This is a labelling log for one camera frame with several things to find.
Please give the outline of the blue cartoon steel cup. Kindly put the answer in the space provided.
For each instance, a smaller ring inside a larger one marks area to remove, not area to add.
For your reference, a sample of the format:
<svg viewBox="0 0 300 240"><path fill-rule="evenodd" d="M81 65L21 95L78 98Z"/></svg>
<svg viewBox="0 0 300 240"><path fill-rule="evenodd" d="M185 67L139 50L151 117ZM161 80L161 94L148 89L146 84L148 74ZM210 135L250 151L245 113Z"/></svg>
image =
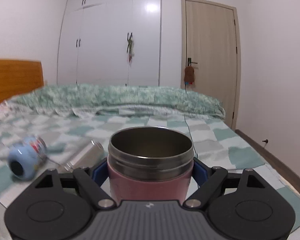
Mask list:
<svg viewBox="0 0 300 240"><path fill-rule="evenodd" d="M41 137L25 137L10 147L8 166L15 177L29 181L46 162L46 144Z"/></svg>

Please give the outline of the plain stainless steel cup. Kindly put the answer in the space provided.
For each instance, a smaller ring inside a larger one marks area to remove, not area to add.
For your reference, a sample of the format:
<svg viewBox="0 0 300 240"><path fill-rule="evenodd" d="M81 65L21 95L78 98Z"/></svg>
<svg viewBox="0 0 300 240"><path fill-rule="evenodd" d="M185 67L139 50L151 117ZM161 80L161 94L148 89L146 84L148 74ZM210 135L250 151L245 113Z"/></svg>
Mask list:
<svg viewBox="0 0 300 240"><path fill-rule="evenodd" d="M71 173L77 168L91 168L102 159L103 155L104 148L100 142L86 141L68 160L57 166L57 171Z"/></svg>

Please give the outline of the pink paw-print steel cup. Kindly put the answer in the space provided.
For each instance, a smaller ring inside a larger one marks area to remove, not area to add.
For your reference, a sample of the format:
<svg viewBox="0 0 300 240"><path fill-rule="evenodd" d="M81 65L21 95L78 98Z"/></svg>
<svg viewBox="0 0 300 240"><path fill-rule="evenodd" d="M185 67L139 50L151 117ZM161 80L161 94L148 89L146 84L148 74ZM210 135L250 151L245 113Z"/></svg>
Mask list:
<svg viewBox="0 0 300 240"><path fill-rule="evenodd" d="M123 200L177 200L183 203L194 165L189 136L164 127L132 127L110 137L111 196Z"/></svg>

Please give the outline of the green checkered bed sheet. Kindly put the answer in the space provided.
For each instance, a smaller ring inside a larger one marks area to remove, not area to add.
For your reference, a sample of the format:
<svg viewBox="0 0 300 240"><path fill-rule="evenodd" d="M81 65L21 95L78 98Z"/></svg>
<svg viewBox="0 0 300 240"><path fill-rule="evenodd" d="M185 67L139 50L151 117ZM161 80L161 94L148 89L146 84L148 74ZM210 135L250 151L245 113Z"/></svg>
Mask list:
<svg viewBox="0 0 300 240"><path fill-rule="evenodd" d="M57 168L76 161L77 153L90 140L107 148L113 133L139 126L167 127L186 134L194 142L196 157L207 166L221 166L235 173L244 168L255 169L294 208L296 222L290 238L300 239L300 194L221 119L145 108L133 111L112 109L86 118L14 113L1 120L0 239L10 238L3 221L6 207L27 188L27 183L15 178L6 163L13 144L28 136L41 137L47 144L47 167Z"/></svg>

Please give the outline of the green floral quilt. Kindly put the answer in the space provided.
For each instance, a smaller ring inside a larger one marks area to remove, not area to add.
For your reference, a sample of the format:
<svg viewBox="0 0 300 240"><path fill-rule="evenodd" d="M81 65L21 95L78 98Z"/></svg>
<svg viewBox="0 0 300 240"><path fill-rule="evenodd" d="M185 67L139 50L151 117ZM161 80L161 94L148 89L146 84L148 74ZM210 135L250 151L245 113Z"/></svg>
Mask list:
<svg viewBox="0 0 300 240"><path fill-rule="evenodd" d="M173 87L54 85L13 96L8 103L39 114L61 116L185 114L221 120L226 116L217 99Z"/></svg>

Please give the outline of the floral ruffled pillow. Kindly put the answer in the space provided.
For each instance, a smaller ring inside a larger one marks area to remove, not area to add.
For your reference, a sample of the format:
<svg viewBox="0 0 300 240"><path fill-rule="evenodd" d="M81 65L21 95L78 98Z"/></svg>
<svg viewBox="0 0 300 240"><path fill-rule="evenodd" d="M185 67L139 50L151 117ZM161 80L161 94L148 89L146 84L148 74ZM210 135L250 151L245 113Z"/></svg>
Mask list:
<svg viewBox="0 0 300 240"><path fill-rule="evenodd" d="M8 117L17 110L18 106L14 103L3 101L0 103L0 120Z"/></svg>

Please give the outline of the orange wooden headboard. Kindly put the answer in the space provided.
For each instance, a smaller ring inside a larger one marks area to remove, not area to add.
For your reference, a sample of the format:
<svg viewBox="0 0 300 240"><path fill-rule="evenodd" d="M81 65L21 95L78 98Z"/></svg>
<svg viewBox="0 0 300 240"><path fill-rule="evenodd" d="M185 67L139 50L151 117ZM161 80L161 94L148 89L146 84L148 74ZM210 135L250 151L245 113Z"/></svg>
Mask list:
<svg viewBox="0 0 300 240"><path fill-rule="evenodd" d="M41 62L0 59L0 103L43 86Z"/></svg>

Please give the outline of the brown plush toy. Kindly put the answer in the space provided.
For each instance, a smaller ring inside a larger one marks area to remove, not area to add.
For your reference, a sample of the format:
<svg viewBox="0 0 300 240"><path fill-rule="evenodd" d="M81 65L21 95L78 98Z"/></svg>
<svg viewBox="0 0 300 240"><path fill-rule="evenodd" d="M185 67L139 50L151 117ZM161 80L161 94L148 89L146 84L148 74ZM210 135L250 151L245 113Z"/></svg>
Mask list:
<svg viewBox="0 0 300 240"><path fill-rule="evenodd" d="M187 66L184 71L184 83L185 85L192 85L194 81L194 68L192 66Z"/></svg>

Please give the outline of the beige wooden door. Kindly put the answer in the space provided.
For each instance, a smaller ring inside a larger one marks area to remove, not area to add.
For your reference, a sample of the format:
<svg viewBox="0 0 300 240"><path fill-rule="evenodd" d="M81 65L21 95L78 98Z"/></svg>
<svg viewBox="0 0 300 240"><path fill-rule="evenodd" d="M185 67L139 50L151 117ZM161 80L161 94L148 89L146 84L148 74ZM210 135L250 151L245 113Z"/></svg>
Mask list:
<svg viewBox="0 0 300 240"><path fill-rule="evenodd" d="M181 87L218 99L225 123L235 129L241 85L241 44L237 9L206 1L181 0L181 68L193 64L195 81Z"/></svg>

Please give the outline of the green hanging ornament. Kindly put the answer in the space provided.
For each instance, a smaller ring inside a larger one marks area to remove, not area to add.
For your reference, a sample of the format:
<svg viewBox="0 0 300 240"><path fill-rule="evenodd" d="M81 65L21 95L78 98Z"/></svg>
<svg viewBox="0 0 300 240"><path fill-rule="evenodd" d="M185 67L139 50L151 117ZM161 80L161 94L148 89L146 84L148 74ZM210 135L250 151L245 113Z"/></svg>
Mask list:
<svg viewBox="0 0 300 240"><path fill-rule="evenodd" d="M132 63L134 57L134 38L133 33L128 33L127 35L127 50L126 53L128 54L128 62L129 64Z"/></svg>

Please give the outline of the white built-in wardrobe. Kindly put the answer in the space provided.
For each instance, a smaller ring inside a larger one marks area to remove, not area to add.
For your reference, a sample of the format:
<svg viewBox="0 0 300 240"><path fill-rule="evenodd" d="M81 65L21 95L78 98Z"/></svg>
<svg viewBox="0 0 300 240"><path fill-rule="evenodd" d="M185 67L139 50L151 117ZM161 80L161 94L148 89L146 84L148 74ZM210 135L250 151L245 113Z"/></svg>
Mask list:
<svg viewBox="0 0 300 240"><path fill-rule="evenodd" d="M134 57L128 62L127 35ZM157 86L161 0L67 0L57 83Z"/></svg>

